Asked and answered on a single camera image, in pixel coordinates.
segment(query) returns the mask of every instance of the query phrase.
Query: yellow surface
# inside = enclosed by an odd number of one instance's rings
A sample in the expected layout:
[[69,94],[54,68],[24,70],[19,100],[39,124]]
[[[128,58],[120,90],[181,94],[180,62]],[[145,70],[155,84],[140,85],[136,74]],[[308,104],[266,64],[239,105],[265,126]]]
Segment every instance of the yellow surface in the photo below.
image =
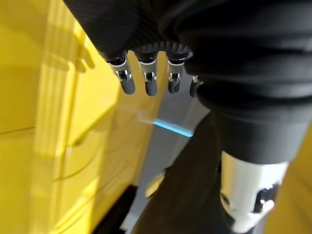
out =
[[62,1],[0,2],[0,233],[87,234],[138,178],[166,85],[125,95]]
[[312,233],[312,125],[290,164],[265,234]]

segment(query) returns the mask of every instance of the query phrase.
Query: gray floor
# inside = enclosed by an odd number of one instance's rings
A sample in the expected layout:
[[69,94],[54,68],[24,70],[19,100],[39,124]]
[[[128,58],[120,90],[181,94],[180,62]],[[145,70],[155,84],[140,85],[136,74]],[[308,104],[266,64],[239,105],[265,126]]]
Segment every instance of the gray floor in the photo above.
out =
[[[184,75],[181,80],[180,91],[177,94],[165,93],[158,112],[158,119],[188,130],[194,130],[197,123],[209,112],[197,99],[189,95],[191,79],[192,76]],[[147,184],[164,168],[172,164],[188,140],[189,138],[186,136],[154,126],[150,145],[141,170],[139,189],[123,225],[128,230],[127,233],[130,233],[138,217],[148,204],[148,199],[144,197]]]

